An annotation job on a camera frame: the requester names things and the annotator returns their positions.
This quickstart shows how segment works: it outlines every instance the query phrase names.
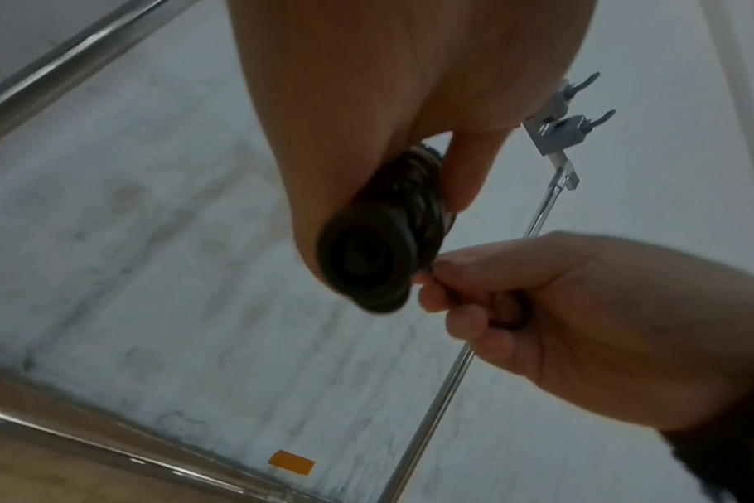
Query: orange tape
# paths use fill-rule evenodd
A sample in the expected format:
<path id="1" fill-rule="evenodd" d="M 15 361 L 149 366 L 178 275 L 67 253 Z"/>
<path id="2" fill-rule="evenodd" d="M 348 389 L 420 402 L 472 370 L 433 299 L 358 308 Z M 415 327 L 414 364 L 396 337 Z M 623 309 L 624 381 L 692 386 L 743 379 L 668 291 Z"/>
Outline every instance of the orange tape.
<path id="1" fill-rule="evenodd" d="M 269 458 L 269 464 L 273 467 L 289 470 L 290 472 L 299 473 L 306 476 L 311 473 L 313 465 L 316 463 L 297 454 L 291 454 L 286 451 L 277 451 Z"/>

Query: concrete wall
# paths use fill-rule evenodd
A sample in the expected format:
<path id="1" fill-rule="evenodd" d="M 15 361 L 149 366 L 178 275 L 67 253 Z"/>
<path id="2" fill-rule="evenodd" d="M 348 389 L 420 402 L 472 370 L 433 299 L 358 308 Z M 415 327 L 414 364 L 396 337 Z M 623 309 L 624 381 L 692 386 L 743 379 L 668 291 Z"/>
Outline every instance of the concrete wall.
<path id="1" fill-rule="evenodd" d="M 0 0 L 0 81 L 124 0 Z"/>
<path id="2" fill-rule="evenodd" d="M 619 112 L 573 150 L 582 185 L 547 229 L 754 271 L 754 161 L 700 3 L 603 2 L 571 77 L 594 70 L 574 112 Z M 550 176 L 516 134 L 447 247 L 520 235 Z M 368 317 L 305 272 L 221 0 L 0 142 L 0 367 L 26 380 L 360 503 L 458 349 L 439 317 Z M 278 449 L 317 465 L 276 472 Z M 406 501 L 703 497 L 652 432 L 476 364 Z"/>

